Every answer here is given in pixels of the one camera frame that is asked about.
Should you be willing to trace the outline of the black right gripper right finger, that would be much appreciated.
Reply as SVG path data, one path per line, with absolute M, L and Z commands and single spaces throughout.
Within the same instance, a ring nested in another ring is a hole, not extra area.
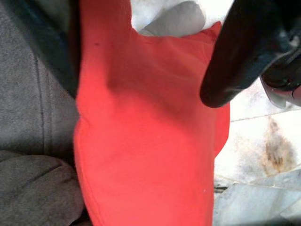
M 301 104 L 300 1 L 234 1 L 206 70 L 201 100 L 211 108 L 224 106 L 256 79 L 277 107 Z

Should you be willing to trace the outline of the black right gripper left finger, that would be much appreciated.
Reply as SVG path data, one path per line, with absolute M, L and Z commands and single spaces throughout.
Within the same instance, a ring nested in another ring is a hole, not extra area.
M 8 0 L 7 12 L 31 50 L 76 97 L 80 67 L 79 1 Z

